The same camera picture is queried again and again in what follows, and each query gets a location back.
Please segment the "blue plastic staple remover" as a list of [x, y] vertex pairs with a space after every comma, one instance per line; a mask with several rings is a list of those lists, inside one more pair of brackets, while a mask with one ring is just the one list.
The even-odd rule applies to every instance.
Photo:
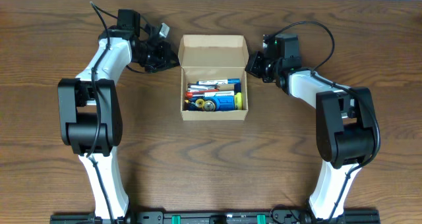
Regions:
[[235, 109], [233, 96], [215, 96], [202, 99], [214, 101], [217, 106], [216, 111], [232, 111]]

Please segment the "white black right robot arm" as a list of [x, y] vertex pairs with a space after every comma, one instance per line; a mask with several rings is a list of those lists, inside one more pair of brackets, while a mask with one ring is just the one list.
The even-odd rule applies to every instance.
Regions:
[[302, 210], [273, 209], [275, 223], [379, 223], [377, 210], [345, 210], [354, 178], [380, 150], [380, 128], [371, 92], [330, 81], [303, 67], [295, 34], [263, 37], [263, 51], [249, 57], [247, 73], [275, 83], [287, 95], [316, 112], [316, 146], [322, 166], [313, 193]]

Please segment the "brown cardboard box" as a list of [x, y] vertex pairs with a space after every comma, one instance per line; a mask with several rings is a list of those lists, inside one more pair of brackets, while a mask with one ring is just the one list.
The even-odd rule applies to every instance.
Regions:
[[[181, 116], [184, 121], [243, 121], [248, 108], [245, 66], [249, 52], [242, 35], [185, 34], [179, 44]], [[239, 79], [242, 108], [231, 111], [190, 111], [187, 86], [198, 81]]]

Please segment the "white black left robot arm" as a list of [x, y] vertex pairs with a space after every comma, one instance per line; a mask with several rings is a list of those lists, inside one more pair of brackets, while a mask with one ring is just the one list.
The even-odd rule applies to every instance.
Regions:
[[56, 222], [136, 223], [117, 158], [123, 120], [116, 85], [131, 63], [155, 73], [179, 66], [179, 60], [166, 40], [167, 24], [154, 26], [131, 9], [120, 9], [114, 18], [98, 36], [88, 66], [57, 86], [61, 139], [84, 165], [95, 210], [86, 219], [57, 217]]

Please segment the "black capped white marker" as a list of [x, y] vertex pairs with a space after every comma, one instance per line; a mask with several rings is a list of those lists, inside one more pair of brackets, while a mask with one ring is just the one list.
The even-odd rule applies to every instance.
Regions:
[[232, 91], [217, 91], [217, 92], [203, 92], [199, 94], [192, 94], [192, 98], [200, 98], [200, 97], [215, 97], [215, 96], [234, 96], [235, 92]]

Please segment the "red stapler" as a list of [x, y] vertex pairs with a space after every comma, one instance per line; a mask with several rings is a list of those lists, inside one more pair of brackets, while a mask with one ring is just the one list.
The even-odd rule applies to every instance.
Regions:
[[218, 92], [218, 85], [198, 85], [198, 84], [189, 84], [187, 91], [185, 93], [186, 98], [192, 98], [196, 95], [202, 95], [206, 92]]

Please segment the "yellow highlighter pen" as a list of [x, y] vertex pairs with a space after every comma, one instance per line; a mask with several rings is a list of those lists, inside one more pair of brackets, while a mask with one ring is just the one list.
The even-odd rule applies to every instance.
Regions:
[[243, 109], [243, 97], [241, 93], [241, 83], [236, 83], [234, 85], [234, 105], [235, 110], [242, 110]]

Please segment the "blue capped white marker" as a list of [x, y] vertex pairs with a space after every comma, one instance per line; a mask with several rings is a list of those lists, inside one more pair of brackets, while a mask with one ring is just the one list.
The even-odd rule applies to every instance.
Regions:
[[217, 80], [199, 80], [197, 85], [222, 85], [222, 84], [238, 84], [241, 80], [239, 78], [217, 79]]

